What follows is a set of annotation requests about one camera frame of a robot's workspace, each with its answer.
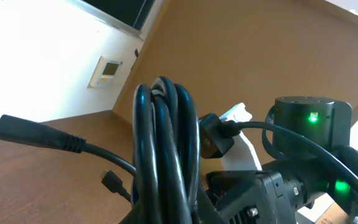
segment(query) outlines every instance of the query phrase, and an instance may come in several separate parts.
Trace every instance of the wooden floor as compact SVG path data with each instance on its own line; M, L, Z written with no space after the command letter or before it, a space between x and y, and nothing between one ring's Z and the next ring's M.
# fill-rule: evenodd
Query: wooden floor
M110 111L47 123L132 160L132 127ZM117 223L129 202L101 183L111 169L130 189L132 177L96 156L0 141L0 223Z

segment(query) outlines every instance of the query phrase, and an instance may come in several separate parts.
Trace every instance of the silver bolt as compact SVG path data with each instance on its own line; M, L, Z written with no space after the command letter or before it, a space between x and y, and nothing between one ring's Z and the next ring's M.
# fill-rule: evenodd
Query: silver bolt
M293 188L293 194L295 194L295 195L298 195L298 194L299 194L298 187L294 187L294 188Z
M258 210L256 208L250 208L248 209L247 214L250 217L255 217L256 215L258 215Z

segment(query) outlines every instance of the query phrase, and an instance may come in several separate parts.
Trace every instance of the black plug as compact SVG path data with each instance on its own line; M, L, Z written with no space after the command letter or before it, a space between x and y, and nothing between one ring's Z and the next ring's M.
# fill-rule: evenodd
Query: black plug
M102 184L107 187L112 193L118 193L123 196L128 202L131 202L131 195L122 186L122 180L111 170L104 171L102 174Z
M86 143L85 139L66 132L9 115L0 119L0 140L77 153L82 152Z
M201 157L222 158L234 145L232 131L229 134L222 131L224 123L216 114L207 114L200 119Z

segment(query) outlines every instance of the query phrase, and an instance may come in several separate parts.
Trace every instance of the thermostat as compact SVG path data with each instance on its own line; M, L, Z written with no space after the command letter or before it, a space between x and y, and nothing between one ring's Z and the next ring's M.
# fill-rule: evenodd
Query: thermostat
M114 76L122 67L121 65L122 62L119 60L100 57L89 85L92 87L106 87L110 85L114 80Z

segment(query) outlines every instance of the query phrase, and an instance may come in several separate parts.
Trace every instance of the thermostat screen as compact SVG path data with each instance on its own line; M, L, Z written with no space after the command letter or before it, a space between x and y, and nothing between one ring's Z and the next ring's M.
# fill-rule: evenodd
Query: thermostat screen
M107 63L104 68L103 75L114 75L117 71L119 64L117 63Z

